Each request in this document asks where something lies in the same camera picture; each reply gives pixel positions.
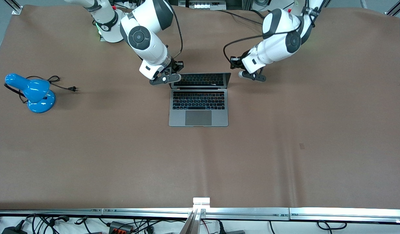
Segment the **grey laptop computer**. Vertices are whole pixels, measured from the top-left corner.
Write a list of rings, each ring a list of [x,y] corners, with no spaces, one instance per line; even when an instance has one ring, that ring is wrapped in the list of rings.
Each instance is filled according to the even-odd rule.
[[[182,73],[170,84],[169,126],[228,126],[230,77],[229,72]]]

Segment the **silver control box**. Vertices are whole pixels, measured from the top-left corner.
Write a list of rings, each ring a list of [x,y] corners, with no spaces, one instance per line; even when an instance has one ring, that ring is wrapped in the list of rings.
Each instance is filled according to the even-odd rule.
[[[178,6],[191,9],[226,10],[226,0],[178,0]]]

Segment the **brown table mat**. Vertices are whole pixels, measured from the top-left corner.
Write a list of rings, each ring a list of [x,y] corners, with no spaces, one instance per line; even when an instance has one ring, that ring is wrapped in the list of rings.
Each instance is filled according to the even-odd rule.
[[[26,5],[0,48],[0,209],[400,209],[400,20],[325,8],[295,55],[231,71],[227,127],[170,127],[125,43],[97,38],[80,6]],[[33,113],[4,86],[50,82]]]

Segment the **blue desk lamp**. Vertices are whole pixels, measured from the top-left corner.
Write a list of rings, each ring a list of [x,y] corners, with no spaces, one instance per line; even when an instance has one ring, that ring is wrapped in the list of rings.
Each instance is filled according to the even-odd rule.
[[[56,103],[56,95],[50,90],[50,82],[43,79],[27,79],[16,73],[5,77],[5,87],[26,99],[25,104],[33,113],[45,113]]]

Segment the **aluminium strut profile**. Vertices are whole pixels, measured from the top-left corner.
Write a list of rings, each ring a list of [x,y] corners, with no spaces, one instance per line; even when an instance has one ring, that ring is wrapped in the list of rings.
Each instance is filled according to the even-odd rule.
[[[199,234],[201,216],[201,209],[193,209],[179,234]]]

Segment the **black orange connector box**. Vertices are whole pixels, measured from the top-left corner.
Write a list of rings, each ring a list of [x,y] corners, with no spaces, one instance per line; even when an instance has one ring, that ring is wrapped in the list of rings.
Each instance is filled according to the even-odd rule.
[[[108,227],[108,234],[131,234],[133,232],[132,225],[126,225],[121,222],[110,222]]]

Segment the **black power adapter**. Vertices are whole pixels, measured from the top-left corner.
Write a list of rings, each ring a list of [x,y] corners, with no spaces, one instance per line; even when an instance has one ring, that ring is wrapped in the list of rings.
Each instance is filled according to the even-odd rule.
[[[1,234],[28,234],[28,233],[21,229],[16,229],[15,227],[6,227],[4,228]]]

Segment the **white metal bracket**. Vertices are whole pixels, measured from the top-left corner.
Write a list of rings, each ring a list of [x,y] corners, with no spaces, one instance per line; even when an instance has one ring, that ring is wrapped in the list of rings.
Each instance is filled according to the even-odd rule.
[[[210,197],[194,197],[193,208],[194,209],[210,208]]]

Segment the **aluminium table edge rail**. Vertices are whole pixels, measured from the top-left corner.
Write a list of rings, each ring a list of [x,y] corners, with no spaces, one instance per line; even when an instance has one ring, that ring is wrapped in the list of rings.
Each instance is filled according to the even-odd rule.
[[[400,209],[303,207],[290,208],[289,214],[291,220],[387,222],[400,224]]]
[[[92,209],[0,209],[0,216],[28,216],[28,215],[44,215],[44,216],[101,216],[103,208]]]
[[[187,218],[192,208],[129,208],[102,209],[103,216],[135,216]],[[289,208],[201,208],[202,219],[276,220],[290,219]]]

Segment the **aluminium frame post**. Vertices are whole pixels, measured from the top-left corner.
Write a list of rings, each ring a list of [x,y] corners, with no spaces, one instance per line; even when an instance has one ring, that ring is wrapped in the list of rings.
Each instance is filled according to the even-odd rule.
[[[4,0],[12,8],[12,15],[20,15],[22,6],[16,0]]]
[[[398,0],[387,12],[384,12],[386,15],[396,16],[400,13],[400,0]]]

